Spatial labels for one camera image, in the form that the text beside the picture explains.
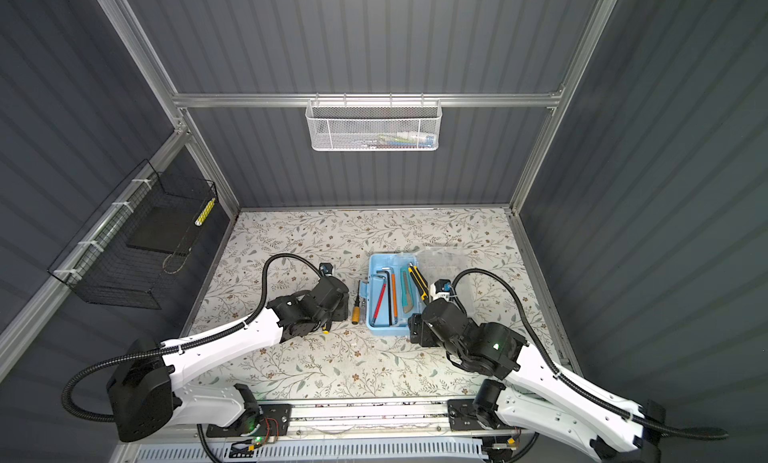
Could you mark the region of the orange handled screwdriver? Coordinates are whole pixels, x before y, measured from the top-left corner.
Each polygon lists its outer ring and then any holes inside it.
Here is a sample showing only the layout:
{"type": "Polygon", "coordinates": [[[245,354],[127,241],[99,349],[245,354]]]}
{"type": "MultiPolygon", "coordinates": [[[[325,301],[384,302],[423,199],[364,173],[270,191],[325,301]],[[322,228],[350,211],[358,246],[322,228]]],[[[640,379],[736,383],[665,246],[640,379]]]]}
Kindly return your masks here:
{"type": "Polygon", "coordinates": [[[361,296],[360,296],[360,285],[362,281],[359,280],[356,285],[356,294],[354,299],[354,305],[352,310],[352,316],[351,316],[351,323],[353,325],[358,325],[360,322],[360,313],[361,313],[361,296]]]}

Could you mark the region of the yellow black utility knife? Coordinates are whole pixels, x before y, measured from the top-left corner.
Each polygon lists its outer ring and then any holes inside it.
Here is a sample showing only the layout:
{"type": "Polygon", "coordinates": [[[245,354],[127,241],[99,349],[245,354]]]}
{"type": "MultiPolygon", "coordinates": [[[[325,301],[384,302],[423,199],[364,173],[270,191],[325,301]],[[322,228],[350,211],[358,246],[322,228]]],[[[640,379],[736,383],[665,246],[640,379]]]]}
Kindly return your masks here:
{"type": "Polygon", "coordinates": [[[413,263],[408,264],[408,271],[412,280],[414,281],[414,284],[418,288],[418,292],[421,300],[425,304],[427,304],[430,301],[430,296],[429,296],[429,286],[427,285],[426,280],[424,279],[421,272],[419,271],[419,268],[413,263]]]}

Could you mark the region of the red handled hex key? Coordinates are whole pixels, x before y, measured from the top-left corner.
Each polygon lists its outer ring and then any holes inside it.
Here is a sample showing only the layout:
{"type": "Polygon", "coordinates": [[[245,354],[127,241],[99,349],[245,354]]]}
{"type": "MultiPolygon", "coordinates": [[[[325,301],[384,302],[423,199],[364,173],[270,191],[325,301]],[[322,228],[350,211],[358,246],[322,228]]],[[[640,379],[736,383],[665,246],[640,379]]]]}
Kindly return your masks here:
{"type": "Polygon", "coordinates": [[[375,274],[375,277],[381,282],[381,287],[379,291],[379,296],[376,301],[376,306],[374,308],[374,313],[372,317],[372,322],[375,323],[378,319],[379,313],[381,311],[382,303],[384,300],[384,296],[387,293],[388,290],[388,284],[389,284],[389,276],[388,273],[384,270],[377,271],[375,274]]]}

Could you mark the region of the orange handled hex key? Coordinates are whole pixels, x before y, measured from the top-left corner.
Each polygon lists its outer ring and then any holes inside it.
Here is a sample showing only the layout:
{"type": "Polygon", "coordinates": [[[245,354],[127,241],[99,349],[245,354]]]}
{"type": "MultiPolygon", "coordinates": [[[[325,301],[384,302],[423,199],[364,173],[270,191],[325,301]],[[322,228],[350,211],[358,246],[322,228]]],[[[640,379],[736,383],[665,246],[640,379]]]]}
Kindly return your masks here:
{"type": "Polygon", "coordinates": [[[398,300],[397,300],[397,289],[396,289],[397,280],[396,280],[393,268],[389,268],[387,271],[388,271],[388,274],[389,274],[389,277],[390,277],[390,293],[391,293],[390,300],[391,300],[392,315],[393,315],[392,316],[393,322],[390,323],[390,325],[394,326],[394,324],[397,323],[398,316],[399,316],[399,314],[398,314],[398,306],[397,306],[397,303],[398,303],[398,300]]]}

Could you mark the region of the light blue plastic tool box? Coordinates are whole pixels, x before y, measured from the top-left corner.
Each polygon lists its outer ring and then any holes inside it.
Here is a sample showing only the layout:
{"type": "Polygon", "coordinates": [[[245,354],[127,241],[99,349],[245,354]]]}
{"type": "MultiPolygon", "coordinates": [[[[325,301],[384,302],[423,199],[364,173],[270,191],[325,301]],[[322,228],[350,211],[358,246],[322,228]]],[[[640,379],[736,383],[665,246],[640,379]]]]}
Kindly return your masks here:
{"type": "Polygon", "coordinates": [[[409,335],[408,320],[423,308],[409,269],[418,260],[414,253],[374,253],[367,279],[359,284],[366,303],[364,322],[375,336],[409,335]]]}

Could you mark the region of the clear tool box lid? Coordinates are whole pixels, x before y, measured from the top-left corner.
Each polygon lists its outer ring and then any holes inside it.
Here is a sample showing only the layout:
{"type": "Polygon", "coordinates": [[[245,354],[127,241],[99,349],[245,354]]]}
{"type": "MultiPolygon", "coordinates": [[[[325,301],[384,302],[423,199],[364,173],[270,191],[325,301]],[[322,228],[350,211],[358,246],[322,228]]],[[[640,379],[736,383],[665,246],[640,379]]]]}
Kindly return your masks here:
{"type": "MultiPolygon", "coordinates": [[[[470,261],[464,250],[454,247],[428,247],[415,253],[416,266],[426,279],[428,286],[437,280],[445,279],[450,282],[463,270],[470,267],[470,261]]],[[[457,296],[469,316],[475,315],[475,287],[470,275],[459,282],[457,296]]]]}

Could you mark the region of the teal utility knife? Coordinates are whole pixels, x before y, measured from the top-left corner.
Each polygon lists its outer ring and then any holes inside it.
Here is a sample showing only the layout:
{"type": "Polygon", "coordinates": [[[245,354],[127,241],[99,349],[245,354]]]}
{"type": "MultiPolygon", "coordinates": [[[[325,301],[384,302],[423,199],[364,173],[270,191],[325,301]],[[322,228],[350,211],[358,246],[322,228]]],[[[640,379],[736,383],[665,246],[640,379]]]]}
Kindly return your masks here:
{"type": "Polygon", "coordinates": [[[400,276],[402,283],[402,309],[406,317],[410,317],[416,310],[416,293],[414,289],[414,283],[411,278],[410,267],[405,264],[400,268],[400,276]]]}

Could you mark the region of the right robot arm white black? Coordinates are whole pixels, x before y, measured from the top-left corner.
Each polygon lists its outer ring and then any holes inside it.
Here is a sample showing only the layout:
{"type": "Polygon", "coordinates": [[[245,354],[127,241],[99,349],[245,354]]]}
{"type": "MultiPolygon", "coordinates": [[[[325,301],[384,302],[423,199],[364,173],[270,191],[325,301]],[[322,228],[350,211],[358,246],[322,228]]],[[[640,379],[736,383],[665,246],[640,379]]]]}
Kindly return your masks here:
{"type": "Polygon", "coordinates": [[[477,324],[438,299],[408,320],[410,339],[440,346],[456,368],[484,376],[469,415],[488,429],[518,427],[577,449],[596,462],[658,462],[659,431],[636,422],[640,404],[548,365],[525,336],[499,323],[477,324]]]}

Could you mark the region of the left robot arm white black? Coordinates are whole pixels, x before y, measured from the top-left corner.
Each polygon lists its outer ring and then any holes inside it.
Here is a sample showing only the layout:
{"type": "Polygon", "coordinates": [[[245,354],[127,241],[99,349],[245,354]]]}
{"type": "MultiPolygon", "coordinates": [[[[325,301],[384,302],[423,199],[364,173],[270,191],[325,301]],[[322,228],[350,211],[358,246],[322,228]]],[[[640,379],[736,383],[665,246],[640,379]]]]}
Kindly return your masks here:
{"type": "Polygon", "coordinates": [[[327,331],[348,315],[349,289],[325,276],[310,290],[268,302],[253,322],[245,319],[196,335],[167,340],[169,353],[123,362],[106,389],[118,437],[134,442],[173,425],[214,425],[242,436],[270,430],[259,403],[244,384],[231,389],[193,387],[207,371],[238,357],[327,331]]]}

